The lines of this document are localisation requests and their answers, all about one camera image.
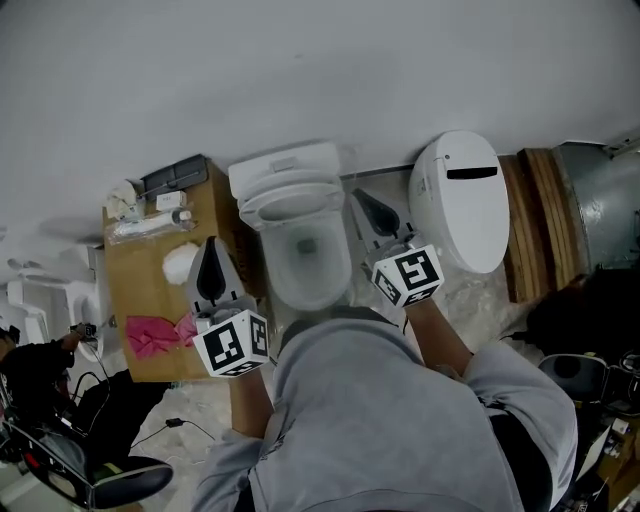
gray sweatshirt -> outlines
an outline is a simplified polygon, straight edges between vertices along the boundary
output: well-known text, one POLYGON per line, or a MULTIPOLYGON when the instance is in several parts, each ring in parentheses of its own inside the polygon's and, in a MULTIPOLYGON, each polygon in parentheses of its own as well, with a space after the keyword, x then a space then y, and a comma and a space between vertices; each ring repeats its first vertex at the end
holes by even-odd
POLYGON ((211 450, 195 512, 522 510, 478 397, 498 400, 549 463, 552 505, 571 478, 573 403, 510 347, 471 360, 464 383, 426 369, 392 325, 331 320, 296 336, 275 373, 265 439, 229 431, 211 450))

person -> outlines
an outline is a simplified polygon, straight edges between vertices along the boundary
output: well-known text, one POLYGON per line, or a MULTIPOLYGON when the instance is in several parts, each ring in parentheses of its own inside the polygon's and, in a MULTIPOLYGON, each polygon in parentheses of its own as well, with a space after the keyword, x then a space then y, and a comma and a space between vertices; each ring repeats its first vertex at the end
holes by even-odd
POLYGON ((232 429, 193 510, 548 511, 575 462, 569 397, 503 343, 469 352, 437 306, 406 310, 420 355, 371 310, 285 333, 275 400, 229 380, 232 429))
POLYGON ((6 378, 12 406, 32 422, 73 434, 75 430, 65 428, 70 423, 84 432, 82 444, 91 466, 125 459, 169 384, 134 383, 127 370, 88 389, 76 405, 66 372, 74 366, 74 352, 85 340, 86 327, 80 324, 58 341, 20 346, 19 332, 0 329, 0 373, 6 378))

white wall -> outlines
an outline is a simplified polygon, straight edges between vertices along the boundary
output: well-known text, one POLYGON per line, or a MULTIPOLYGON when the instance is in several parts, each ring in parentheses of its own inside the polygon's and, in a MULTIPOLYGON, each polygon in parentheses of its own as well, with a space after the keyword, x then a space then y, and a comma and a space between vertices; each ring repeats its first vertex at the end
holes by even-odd
POLYGON ((640 124, 639 50, 632 0, 9 0, 0 263, 96 234, 109 187, 197 152, 331 138, 370 169, 453 128, 606 140, 640 124))

toilet tank lid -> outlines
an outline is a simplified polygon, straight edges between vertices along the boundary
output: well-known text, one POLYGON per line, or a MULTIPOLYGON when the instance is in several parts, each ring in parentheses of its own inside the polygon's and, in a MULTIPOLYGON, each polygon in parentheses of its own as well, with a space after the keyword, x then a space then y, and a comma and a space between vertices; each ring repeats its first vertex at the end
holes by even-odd
POLYGON ((332 142, 318 142, 262 154, 231 164, 228 169, 231 193, 238 199, 243 190, 255 180, 287 169, 315 169, 338 176, 342 169, 340 152, 332 142))

plastic sheet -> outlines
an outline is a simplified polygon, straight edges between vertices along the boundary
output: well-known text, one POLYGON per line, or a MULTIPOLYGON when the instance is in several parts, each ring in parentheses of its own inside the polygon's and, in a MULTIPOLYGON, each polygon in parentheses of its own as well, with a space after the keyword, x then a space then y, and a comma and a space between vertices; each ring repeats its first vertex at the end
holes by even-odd
POLYGON ((166 233, 191 231, 195 227, 191 211, 175 208, 166 212, 148 215, 140 220, 121 220, 107 226, 105 230, 109 245, 140 240, 166 233))

